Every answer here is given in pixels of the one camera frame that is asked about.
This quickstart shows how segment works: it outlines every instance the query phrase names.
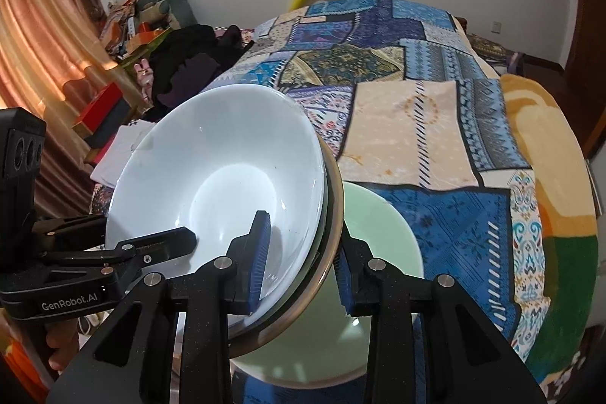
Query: white paper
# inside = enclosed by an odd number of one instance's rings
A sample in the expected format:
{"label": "white paper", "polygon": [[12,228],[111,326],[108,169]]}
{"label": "white paper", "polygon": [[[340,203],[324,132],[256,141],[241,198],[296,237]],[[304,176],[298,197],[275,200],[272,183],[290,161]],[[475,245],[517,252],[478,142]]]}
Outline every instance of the white paper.
{"label": "white paper", "polygon": [[155,125],[153,122],[135,120],[130,125],[120,126],[110,148],[90,174],[91,180],[116,188],[117,179],[122,174],[126,162]]}

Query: orange curtain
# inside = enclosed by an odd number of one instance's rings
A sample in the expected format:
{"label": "orange curtain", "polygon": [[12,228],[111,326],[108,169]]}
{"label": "orange curtain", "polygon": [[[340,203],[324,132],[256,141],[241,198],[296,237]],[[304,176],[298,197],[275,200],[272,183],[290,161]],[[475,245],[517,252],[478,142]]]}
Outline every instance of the orange curtain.
{"label": "orange curtain", "polygon": [[47,123],[36,208],[53,217],[86,214],[93,183],[88,145],[72,123],[116,81],[142,104],[128,75],[107,55],[81,0],[0,0],[0,108],[21,106]]}

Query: box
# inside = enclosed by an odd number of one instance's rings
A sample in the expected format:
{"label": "box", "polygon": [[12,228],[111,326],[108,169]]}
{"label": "box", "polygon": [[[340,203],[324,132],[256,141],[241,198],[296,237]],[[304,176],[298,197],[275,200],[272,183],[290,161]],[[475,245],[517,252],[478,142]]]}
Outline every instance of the box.
{"label": "box", "polygon": [[133,114],[133,109],[124,98],[110,108],[103,121],[95,132],[84,138],[84,142],[91,148],[103,148],[111,137],[117,133],[118,128],[127,123]]}
{"label": "box", "polygon": [[134,37],[128,40],[128,42],[126,42],[126,49],[128,53],[132,54],[141,45],[147,45],[158,35],[162,34],[163,31],[164,30],[142,31],[137,33]]}
{"label": "box", "polygon": [[107,22],[107,25],[105,25],[99,40],[101,40],[101,45],[103,45],[103,48],[105,50],[109,50],[113,46],[117,45],[121,38],[122,28],[120,27],[120,23],[117,20],[111,20]]}
{"label": "box", "polygon": [[91,136],[120,98],[122,98],[122,90],[118,85],[116,83],[108,84],[78,115],[72,125],[74,132],[83,139]]}

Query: bed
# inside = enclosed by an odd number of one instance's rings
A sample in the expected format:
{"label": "bed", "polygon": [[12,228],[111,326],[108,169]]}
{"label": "bed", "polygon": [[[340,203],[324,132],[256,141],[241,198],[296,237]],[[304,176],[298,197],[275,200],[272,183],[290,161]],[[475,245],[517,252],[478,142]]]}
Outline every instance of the bed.
{"label": "bed", "polygon": [[[583,334],[597,239],[583,155],[549,94],[499,76],[446,11],[404,0],[316,3],[254,39],[206,90],[289,94],[343,179],[407,220],[426,276],[457,277],[536,380],[552,381]],[[93,212],[110,197],[97,187]]]}

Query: metal screw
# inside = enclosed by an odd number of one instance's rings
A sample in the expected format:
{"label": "metal screw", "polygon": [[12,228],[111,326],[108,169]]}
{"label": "metal screw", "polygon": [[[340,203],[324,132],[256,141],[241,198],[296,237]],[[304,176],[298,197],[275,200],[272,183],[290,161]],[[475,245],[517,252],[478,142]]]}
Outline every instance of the metal screw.
{"label": "metal screw", "polygon": [[455,278],[453,278],[449,274],[440,274],[437,277],[437,282],[440,286],[443,286],[444,288],[451,288],[455,285]]}
{"label": "metal screw", "polygon": [[147,286],[156,286],[162,280],[162,274],[160,273],[149,273],[143,278],[143,282]]}
{"label": "metal screw", "polygon": [[213,264],[217,269],[226,269],[231,265],[231,259],[226,256],[218,257],[214,259]]}
{"label": "metal screw", "polygon": [[370,259],[369,268],[373,271],[382,271],[385,269],[385,261],[383,259]]}

